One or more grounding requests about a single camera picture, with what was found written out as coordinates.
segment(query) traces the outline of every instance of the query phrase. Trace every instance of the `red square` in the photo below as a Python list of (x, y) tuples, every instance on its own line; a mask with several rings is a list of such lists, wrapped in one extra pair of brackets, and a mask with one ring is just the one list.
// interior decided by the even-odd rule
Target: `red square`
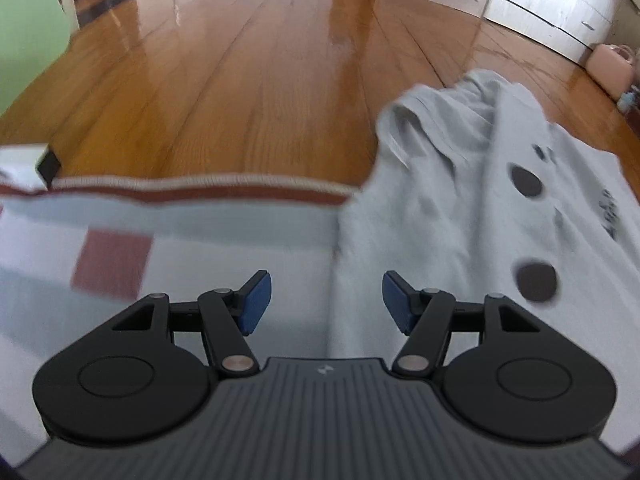
[(122, 300), (135, 300), (153, 237), (89, 229), (71, 287)]

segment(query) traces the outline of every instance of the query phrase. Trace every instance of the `pink handbag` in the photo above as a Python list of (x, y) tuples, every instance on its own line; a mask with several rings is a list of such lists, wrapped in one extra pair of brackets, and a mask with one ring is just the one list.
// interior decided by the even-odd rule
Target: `pink handbag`
[(587, 73), (614, 101), (626, 92), (636, 77), (634, 51), (627, 45), (598, 45), (585, 65)]

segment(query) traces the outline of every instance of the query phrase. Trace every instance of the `black polka dot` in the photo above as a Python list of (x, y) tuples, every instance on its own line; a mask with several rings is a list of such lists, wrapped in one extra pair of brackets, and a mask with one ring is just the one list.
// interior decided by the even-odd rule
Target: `black polka dot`
[(515, 281), (525, 300), (543, 303), (558, 292), (558, 275), (546, 262), (523, 262), (516, 267)]
[(540, 146), (538, 146), (537, 144), (533, 145), (533, 149), (536, 152), (536, 155), (539, 156), (540, 160), (544, 160), (546, 162), (546, 155), (543, 149), (540, 148)]
[(511, 181), (516, 189), (527, 198), (535, 198), (542, 195), (544, 186), (540, 179), (521, 166), (511, 164)]

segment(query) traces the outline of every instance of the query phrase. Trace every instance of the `floor plank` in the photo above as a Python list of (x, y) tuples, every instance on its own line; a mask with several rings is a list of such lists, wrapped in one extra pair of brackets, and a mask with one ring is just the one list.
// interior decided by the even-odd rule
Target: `floor plank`
[(640, 140), (584, 70), (425, 0), (126, 0), (20, 95), (0, 142), (50, 142), (64, 175), (267, 173), (357, 186), (380, 110), (472, 68), (525, 85), (550, 121), (616, 153), (640, 192)]

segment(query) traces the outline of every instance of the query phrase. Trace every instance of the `green wall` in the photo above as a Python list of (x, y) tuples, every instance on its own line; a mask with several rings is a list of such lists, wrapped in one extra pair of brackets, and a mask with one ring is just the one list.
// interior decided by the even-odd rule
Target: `green wall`
[(0, 115), (68, 42), (58, 0), (0, 0)]

